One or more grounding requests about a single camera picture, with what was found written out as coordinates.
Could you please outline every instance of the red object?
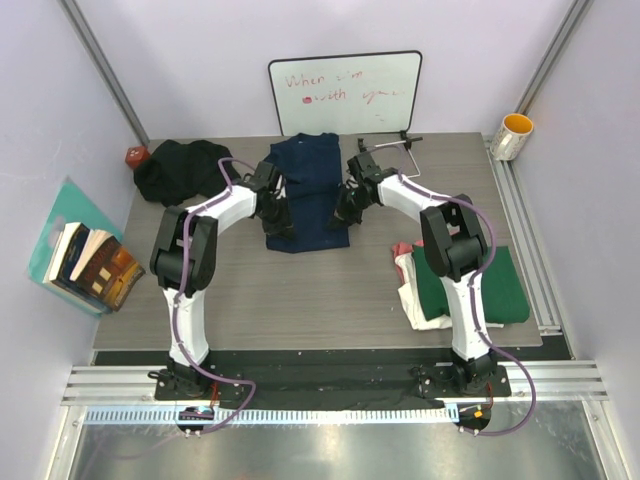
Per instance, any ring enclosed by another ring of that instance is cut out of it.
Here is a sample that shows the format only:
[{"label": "red object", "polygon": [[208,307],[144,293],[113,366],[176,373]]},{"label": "red object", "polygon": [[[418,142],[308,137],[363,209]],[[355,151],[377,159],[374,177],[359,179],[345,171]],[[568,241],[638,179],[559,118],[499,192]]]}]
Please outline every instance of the red object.
[{"label": "red object", "polygon": [[132,170],[134,170],[150,156],[151,154],[149,153],[149,150],[147,150],[147,147],[132,147],[127,150],[127,157],[124,161]]}]

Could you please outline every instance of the stack of books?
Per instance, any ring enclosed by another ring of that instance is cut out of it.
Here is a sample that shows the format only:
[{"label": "stack of books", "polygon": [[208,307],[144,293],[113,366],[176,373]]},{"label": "stack of books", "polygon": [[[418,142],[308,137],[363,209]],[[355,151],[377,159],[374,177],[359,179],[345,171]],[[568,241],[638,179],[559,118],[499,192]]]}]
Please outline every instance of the stack of books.
[{"label": "stack of books", "polygon": [[42,280],[93,313],[118,311],[145,271],[109,232],[67,223]]}]

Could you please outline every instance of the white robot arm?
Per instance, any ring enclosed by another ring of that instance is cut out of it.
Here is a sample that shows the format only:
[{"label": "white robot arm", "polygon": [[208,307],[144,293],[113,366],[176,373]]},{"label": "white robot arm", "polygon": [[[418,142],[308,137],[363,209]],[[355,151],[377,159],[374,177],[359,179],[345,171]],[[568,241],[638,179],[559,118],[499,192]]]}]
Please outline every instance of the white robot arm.
[{"label": "white robot arm", "polygon": [[[380,170],[368,152],[357,155],[348,164],[354,182],[343,186],[329,226],[360,223],[363,210],[373,203],[395,208],[420,222],[427,262],[441,277],[449,303],[453,321],[452,356],[459,390],[461,393],[477,391],[478,385],[483,386],[495,373],[497,365],[488,343],[480,335],[489,338],[479,278],[472,287],[476,318],[470,299],[469,279],[487,251],[477,218],[472,212],[449,202],[448,197],[416,185],[395,169]],[[253,176],[219,196],[188,210],[171,207],[165,212],[151,259],[151,271],[164,289],[170,316],[174,310],[177,312],[176,324],[172,325],[167,370],[170,376],[183,383],[182,390],[186,390],[184,385],[190,385],[197,393],[206,390],[210,384],[192,368],[192,362],[205,370],[211,364],[204,330],[204,292],[213,278],[217,236],[235,222],[254,215],[262,219],[267,234],[289,238],[294,234],[287,201],[277,198],[279,180],[280,174],[272,165],[260,162]],[[187,216],[189,232],[188,238],[184,238]],[[454,225],[460,231],[450,234],[448,225]],[[188,272],[183,272],[185,242],[189,242]],[[180,289],[183,279],[186,284]]]},{"label": "white robot arm", "polygon": [[[417,193],[417,190],[423,190],[428,196]],[[420,223],[420,212],[429,207],[440,207],[447,203],[443,200],[431,199],[430,197],[442,197],[442,195],[420,187],[401,174],[385,178],[378,185],[378,195],[382,205],[395,208],[418,223]],[[469,279],[474,273],[475,270],[472,270],[461,275],[459,281],[454,281],[448,276],[440,277],[447,295],[453,323],[453,342],[451,347],[463,360],[479,358],[489,353],[489,347],[478,335],[471,312],[468,285]],[[489,338],[482,308],[482,295],[480,293],[481,275],[476,277],[472,288],[475,289],[476,293],[476,310],[478,312],[478,322],[481,326],[480,331]]]}]

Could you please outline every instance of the wooden table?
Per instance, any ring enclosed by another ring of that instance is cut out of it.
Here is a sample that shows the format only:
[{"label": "wooden table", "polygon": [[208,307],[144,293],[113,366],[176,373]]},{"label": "wooden table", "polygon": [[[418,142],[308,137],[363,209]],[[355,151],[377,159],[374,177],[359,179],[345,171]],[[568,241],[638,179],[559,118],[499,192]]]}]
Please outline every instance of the wooden table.
[{"label": "wooden table", "polygon": [[[466,193],[492,220],[499,245],[511,247],[511,235],[478,133],[426,134],[413,146],[430,189]],[[397,140],[393,135],[365,135],[373,145]],[[211,139],[226,145],[236,158],[262,160],[281,137]],[[155,148],[161,142],[153,142]],[[343,162],[357,153],[356,136],[340,139]],[[395,150],[375,154],[381,167],[413,171]],[[192,199],[190,204],[204,198]],[[125,231],[125,244],[145,265],[164,208],[138,193]],[[446,347],[451,331],[411,329],[398,297],[400,286],[391,246],[421,237],[420,226],[390,208],[370,207],[362,225],[350,229],[350,248],[286,254],[264,246],[260,222],[243,220],[218,240],[217,267],[206,294],[206,331],[213,349],[346,349]],[[540,345],[532,317],[524,324],[490,331],[502,346]],[[105,316],[96,349],[167,350],[170,345],[167,305],[156,277],[145,275],[122,310]]]}]

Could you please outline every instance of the white cup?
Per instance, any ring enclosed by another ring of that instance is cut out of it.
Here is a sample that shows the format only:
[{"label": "white cup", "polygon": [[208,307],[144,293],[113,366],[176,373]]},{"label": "white cup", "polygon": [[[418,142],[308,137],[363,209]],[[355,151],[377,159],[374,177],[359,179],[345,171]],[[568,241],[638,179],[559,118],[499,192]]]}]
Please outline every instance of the white cup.
[{"label": "white cup", "polygon": [[489,151],[495,160],[510,161],[522,150],[533,131],[533,122],[524,115],[511,113],[504,117],[502,125],[493,137]]}]

